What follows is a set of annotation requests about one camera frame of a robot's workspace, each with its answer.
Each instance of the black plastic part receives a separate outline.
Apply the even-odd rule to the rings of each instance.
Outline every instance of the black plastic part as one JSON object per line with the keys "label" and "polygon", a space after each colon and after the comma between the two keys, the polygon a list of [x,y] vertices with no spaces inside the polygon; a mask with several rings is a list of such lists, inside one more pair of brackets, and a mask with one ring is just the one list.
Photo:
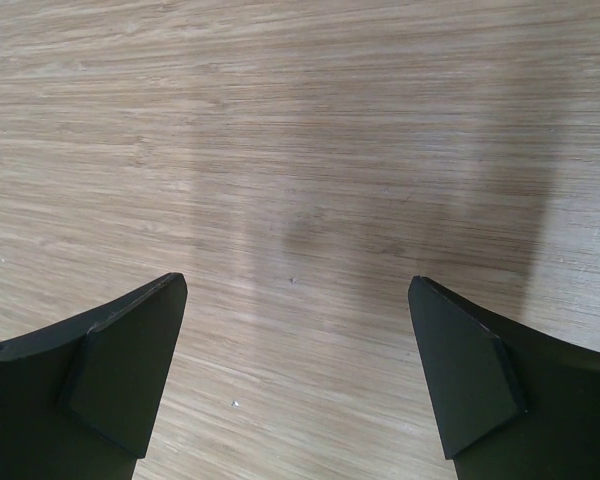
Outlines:
{"label": "black plastic part", "polygon": [[460,480],[600,480],[600,353],[416,277],[411,318]]}
{"label": "black plastic part", "polygon": [[0,480],[129,480],[146,454],[187,287],[167,274],[0,343]]}

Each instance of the light brown wood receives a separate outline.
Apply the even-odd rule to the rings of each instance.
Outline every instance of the light brown wood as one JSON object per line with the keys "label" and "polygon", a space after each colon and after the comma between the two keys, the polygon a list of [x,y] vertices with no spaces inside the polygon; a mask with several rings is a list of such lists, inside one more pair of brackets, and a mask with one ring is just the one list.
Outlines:
{"label": "light brown wood", "polygon": [[454,478],[413,275],[600,350],[600,1],[0,1],[0,340],[173,270],[137,479]]}

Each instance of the wooden surface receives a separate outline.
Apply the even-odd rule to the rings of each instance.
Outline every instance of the wooden surface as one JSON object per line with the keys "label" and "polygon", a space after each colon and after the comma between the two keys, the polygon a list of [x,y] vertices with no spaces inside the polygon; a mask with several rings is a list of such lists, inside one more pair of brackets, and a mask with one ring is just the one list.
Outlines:
{"label": "wooden surface", "polygon": [[174,270],[135,478],[454,478],[413,275],[600,350],[600,2],[0,1],[0,340]]}

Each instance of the wood grain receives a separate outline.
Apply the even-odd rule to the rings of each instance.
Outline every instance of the wood grain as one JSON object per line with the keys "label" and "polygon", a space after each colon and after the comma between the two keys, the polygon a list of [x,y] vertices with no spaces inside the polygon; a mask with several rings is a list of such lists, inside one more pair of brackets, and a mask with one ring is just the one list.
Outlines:
{"label": "wood grain", "polygon": [[600,1],[0,1],[0,340],[173,270],[137,479],[454,478],[413,275],[600,350]]}

